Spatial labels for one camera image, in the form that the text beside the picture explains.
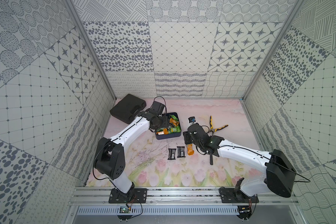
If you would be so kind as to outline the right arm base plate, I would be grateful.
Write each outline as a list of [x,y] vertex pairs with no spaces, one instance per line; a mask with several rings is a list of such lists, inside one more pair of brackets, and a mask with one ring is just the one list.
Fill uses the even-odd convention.
[[218,189],[222,203],[258,203],[257,196],[249,197],[245,195],[241,190],[235,190],[233,188],[221,187]]

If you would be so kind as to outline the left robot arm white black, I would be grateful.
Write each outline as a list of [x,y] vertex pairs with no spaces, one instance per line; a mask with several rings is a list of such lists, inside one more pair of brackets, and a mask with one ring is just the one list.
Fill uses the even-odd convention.
[[99,140],[92,169],[104,174],[118,191],[131,195],[134,186],[125,173],[126,150],[146,131],[155,132],[166,128],[168,124],[166,114],[140,112],[125,129],[110,138],[103,137]]

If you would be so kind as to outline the black cookie packet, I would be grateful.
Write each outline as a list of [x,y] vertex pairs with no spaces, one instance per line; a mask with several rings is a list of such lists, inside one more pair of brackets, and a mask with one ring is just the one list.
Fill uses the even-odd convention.
[[176,148],[169,148],[168,160],[175,160]]
[[177,158],[185,158],[185,147],[184,146],[177,147]]

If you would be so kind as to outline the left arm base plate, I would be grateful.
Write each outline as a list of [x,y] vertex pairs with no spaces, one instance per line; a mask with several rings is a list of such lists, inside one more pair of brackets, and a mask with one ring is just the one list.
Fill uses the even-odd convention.
[[146,188],[134,188],[123,193],[118,189],[112,189],[109,197],[109,203],[146,203],[147,200]]

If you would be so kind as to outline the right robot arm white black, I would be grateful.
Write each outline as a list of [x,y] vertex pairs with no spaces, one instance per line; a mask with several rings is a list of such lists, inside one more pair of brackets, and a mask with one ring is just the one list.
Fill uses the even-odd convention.
[[287,156],[280,150],[267,152],[247,148],[223,137],[209,135],[198,123],[192,123],[183,136],[187,144],[193,144],[199,153],[210,157],[210,165],[214,164],[214,157],[222,157],[241,162],[260,172],[258,176],[242,177],[237,181],[232,195],[240,201],[268,192],[289,198],[295,183],[311,182],[297,173]]

